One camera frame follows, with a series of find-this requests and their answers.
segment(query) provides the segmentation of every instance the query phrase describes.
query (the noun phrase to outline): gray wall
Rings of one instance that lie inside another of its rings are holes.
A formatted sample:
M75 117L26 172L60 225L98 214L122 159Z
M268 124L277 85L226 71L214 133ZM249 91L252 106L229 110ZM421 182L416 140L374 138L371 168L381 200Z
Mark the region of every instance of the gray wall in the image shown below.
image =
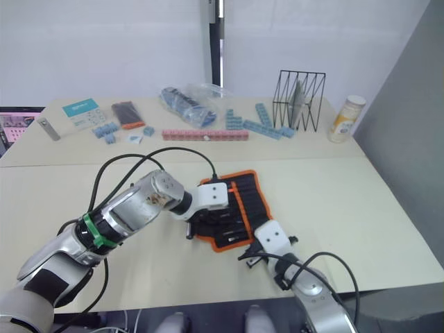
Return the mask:
M355 133L355 139L441 265L444 265L443 81L444 1L432 0ZM397 290L391 291L391 298L402 299L404 305L409 291ZM442 284L419 288L411 293L410 297L415 299L410 300L412 308L405 313L442 311L443 293ZM386 295L384 302L386 307L378 311L396 311L390 310L393 305L386 302Z

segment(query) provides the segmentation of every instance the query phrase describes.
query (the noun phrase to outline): blue building block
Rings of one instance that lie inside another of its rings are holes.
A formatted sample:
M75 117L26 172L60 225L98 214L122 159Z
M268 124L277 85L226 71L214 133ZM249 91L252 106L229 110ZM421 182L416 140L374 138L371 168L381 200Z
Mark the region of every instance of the blue building block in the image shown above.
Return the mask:
M226 124L225 129L226 130L243 130L244 126L242 125L242 123Z
M263 103L256 104L256 112L261 119L262 125L266 127L273 127L273 123L271 123L271 119L268 116L268 112L266 111L265 105Z
M235 117L234 110L228 109L225 117L225 129L227 130L243 130L242 117Z
M96 135L98 139L100 139L101 137L113 133L118 129L119 127L115 123L107 123L103 126L93 129L92 132Z
M145 134L147 137L150 137L151 135L154 134L154 128L152 128L151 126L147 126L147 127L145 127L145 128L144 128L144 134Z
M244 128L247 130L252 130L253 132L266 135L267 137L272 137L273 139L279 140L282 137L282 134L279 130L275 130L274 128L266 127L261 123L256 123L251 120L244 121Z
M114 134L110 133L104 136L105 137L105 142L107 144L115 144L116 143L116 137L114 136Z
M293 128L290 128L290 127L286 127L286 126L281 127L279 131L285 137L293 137L296 133L296 130L294 130Z

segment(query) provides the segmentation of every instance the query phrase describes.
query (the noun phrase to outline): table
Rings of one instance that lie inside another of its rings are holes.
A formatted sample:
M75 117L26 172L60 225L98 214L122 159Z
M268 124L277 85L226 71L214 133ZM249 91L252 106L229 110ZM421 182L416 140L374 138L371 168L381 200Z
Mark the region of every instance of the table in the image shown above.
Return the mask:
M48 119L53 116L50 111L45 111ZM32 126L22 140L25 148L26 145L31 146L26 143L33 139L29 135L31 130ZM78 140L88 134L79 134ZM311 149L304 146L309 146L305 136L318 140L315 142L321 148L315 150L316 153L309 155ZM254 140L256 135L252 133L251 137ZM294 143L303 147L292 151L293 156L286 153L278 159L260 155L256 159L241 157L235 160L234 157L215 154L210 147L213 144L236 146L237 142L187 142L182 145L190 148L196 148L197 144L209 145L206 147L208 155L217 161L215 166L220 175L243 169L256 170L273 217L288 235L294 234L299 238L300 242L295 245L299 256L308 257L320 250L336 253L352 268L362 291L444 280L441 265L354 140L343 146L348 148L335 150L342 145L329 143L321 133L298 133L287 143L288 146ZM114 147L126 150L133 146L122 143ZM326 153L328 147L333 153ZM15 283L23 262L54 236L62 222L85 212L92 183L100 167L93 154L71 164L64 162L65 157L69 158L66 154L63 158L52 158L45 165L44 159L33 162L30 158L20 157L15 148L14 145L5 163L16 165L2 164L0 168L0 265L8 268L2 270L0 291ZM168 153L159 155L166 170L185 187L196 186L200 179L210 176L206 163L186 154L181 154L180 158L184 161L177 162L179 157ZM101 182L98 200L129 168L129 162L110 166ZM153 167L147 163L134 174L127 186L151 169ZM168 212L164 212L128 239L120 249L113 251L110 254L108 290L95 310L291 295L278 289L264 265L250 270L243 262L238 262L236 258L243 253L243 248L216 254L203 241L186 240L185 229L183 222L174 221ZM11 237L19 232L22 234L20 239ZM338 292L353 290L350 278L340 264L320 258L313 266L326 274ZM99 292L102 274L102 268L96 269L92 281L77 299L57 312L83 310Z

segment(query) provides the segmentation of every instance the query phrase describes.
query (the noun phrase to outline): white wall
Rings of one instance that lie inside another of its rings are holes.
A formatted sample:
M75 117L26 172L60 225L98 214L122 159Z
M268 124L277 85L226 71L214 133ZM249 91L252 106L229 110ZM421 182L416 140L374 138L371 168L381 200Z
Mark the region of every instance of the white wall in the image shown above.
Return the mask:
M272 96L280 69L327 73L339 110L375 98L429 0L225 0L225 86Z
M0 27L0 105L152 96L211 77L200 0L0 0Z
M153 96L210 80L206 0L0 0L0 105ZM280 69L324 71L339 109L371 102L429 0L225 0L225 86L272 96Z

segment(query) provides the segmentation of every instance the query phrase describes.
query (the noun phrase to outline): orange trim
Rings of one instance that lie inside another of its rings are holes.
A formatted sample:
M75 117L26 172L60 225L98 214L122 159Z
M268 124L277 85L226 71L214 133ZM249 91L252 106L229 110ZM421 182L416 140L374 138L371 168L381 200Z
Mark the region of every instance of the orange trim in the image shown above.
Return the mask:
M264 197L264 195L263 195L263 193L261 191L261 188L259 186L259 179L257 177L256 171L254 171L254 170L245 170L245 171L240 171L240 172L236 172L236 173L231 173L229 175L220 176L219 178L220 179L226 179L226 178L232 178L232 177L243 176L243 175L250 175L250 174L253 174L254 177L255 177L256 190L259 193L259 196L261 197L262 203L264 204L267 217L270 220L273 220L273 217L271 216L271 213L270 213L270 207L268 206L268 203L265 201L265 197ZM200 181L200 185L205 184L206 182L209 182L209 181L210 181L209 178L202 179ZM226 251L226 250L230 250L232 248L237 248L239 246L250 245L253 242L253 240L254 240L253 239L253 232L252 232L251 226L250 226L250 221L248 220L248 218L246 216L245 206L244 206L244 203L242 202L241 195L239 193L239 190L237 189L235 181L231 182L231 187L232 188L229 189L228 191L234 193L236 201L237 201L237 203L239 205L239 210L241 212L242 219L244 220L244 225L246 227L249 239L247 239L245 241L240 241L240 242L235 243L235 244L227 245L227 246L224 246L222 248L218 248L216 246L216 241L215 241L215 239L213 237L196 235L196 238L202 239L203 241L209 242L211 244L211 247L212 247L213 251L217 252L217 253L220 253L220 252L223 252L223 251Z
M242 221L244 222L244 225L245 225L245 230L248 233L248 239L246 239L245 241L239 241L235 244L230 244L230 245L224 246L222 248L218 248L216 245L216 240L213 237L196 235L197 238L202 239L203 241L209 242L211 244L213 251L217 252L217 253L220 253L220 252L223 252L226 250L230 250L232 248L238 248L240 246L250 245L254 241L253 236L252 236L252 232L251 232L250 222L248 221L247 214L246 214L245 207L244 207L244 203L242 203L242 199L239 194L239 190L237 189L236 182L231 182L231 189L229 189L228 191L231 191L234 193L234 197L236 198L237 204L239 205L239 211L241 212Z
M213 251L217 252L217 253L220 253L220 252L223 252L226 250L231 250L232 248L237 248L239 246L250 245L253 242L252 239L246 239L245 241L240 241L236 244L231 244L231 245L224 246L222 248L218 248L216 246L216 241L212 237L196 235L196 238L199 238L199 239L202 239L203 241L209 242L211 244L211 248L213 249Z
M241 195L239 194L239 190L237 189L236 182L231 182L231 188L234 189L234 196L236 197L237 204L239 205L239 210L241 211L242 219L244 220L245 229L248 233L248 238L253 240L253 233L251 232L250 221L247 217L247 212L245 211L244 202L242 201Z
M226 178L231 178L231 177L237 177L237 176L242 176L242 175L249 175L249 174L253 174L255 176L255 182L256 182L256 189L257 192L259 193L259 196L262 199L262 203L265 206L265 210L266 210L266 215L268 216L268 218L270 220L273 220L273 217L271 216L271 212L270 212L270 207L268 206L268 203L265 201L265 197L261 191L261 187L259 186L259 179L257 178L257 173L254 170L245 170L245 171L240 171L240 172L235 172L235 173L230 173L229 175L224 175L224 176L220 176L220 179L226 179ZM206 182L209 182L210 178L206 178L200 181L200 184L205 184Z
M145 126L145 123L143 121L137 121L135 123L126 123L126 124L122 125L122 128L125 130L131 130L133 128L137 128L140 126Z

